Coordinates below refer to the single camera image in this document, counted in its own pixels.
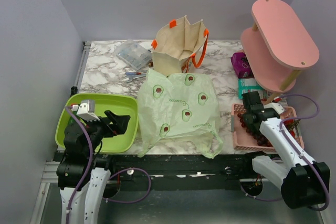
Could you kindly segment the dark red grape bunch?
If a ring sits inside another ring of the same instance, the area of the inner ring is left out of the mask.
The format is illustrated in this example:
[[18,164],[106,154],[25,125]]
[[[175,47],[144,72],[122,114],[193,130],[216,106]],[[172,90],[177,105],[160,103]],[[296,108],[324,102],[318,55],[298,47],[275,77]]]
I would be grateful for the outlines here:
[[270,141],[259,130],[262,122],[259,115],[245,112],[238,113],[237,116],[242,128],[256,141],[258,146],[272,147]]

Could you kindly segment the green avocado print plastic bag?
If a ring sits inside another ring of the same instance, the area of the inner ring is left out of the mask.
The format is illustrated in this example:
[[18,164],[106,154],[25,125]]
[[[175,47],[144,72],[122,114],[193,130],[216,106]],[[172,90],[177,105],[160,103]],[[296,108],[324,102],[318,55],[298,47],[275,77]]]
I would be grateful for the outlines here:
[[213,159],[223,148],[221,117],[211,78],[200,73],[169,76],[149,70],[138,91],[143,157],[159,141],[187,140]]

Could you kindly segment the red strawberry cluster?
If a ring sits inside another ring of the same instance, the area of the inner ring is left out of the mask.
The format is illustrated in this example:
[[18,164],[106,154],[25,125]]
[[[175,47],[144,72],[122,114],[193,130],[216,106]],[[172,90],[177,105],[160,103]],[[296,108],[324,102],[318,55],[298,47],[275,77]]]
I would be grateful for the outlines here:
[[300,120],[294,120],[294,119],[288,119],[284,121],[284,125],[286,129],[289,131],[289,133],[292,135],[292,137],[296,138],[295,130],[297,129],[297,126],[299,125]]

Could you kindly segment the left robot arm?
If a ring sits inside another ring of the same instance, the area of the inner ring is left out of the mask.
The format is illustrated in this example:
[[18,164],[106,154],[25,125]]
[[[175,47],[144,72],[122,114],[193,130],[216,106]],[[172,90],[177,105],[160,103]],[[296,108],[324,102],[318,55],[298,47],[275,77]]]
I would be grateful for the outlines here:
[[62,223],[97,223],[98,212],[108,179],[116,175],[116,166],[109,159],[99,159],[102,140],[125,134],[130,115],[116,115],[106,110],[105,117],[96,116],[81,106],[74,122],[64,134],[65,154],[56,174],[62,201]]

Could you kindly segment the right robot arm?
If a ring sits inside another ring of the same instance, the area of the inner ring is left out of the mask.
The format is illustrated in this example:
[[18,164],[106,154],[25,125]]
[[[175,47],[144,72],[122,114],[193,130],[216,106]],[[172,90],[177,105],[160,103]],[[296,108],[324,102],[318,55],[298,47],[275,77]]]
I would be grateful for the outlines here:
[[281,191],[282,198],[291,209],[308,207],[324,211],[330,203],[330,169],[317,162],[297,143],[281,119],[283,107],[278,103],[264,105],[256,91],[242,95],[245,113],[242,119],[247,129],[264,136],[275,148],[283,166],[260,152],[241,165],[249,178],[264,176]]

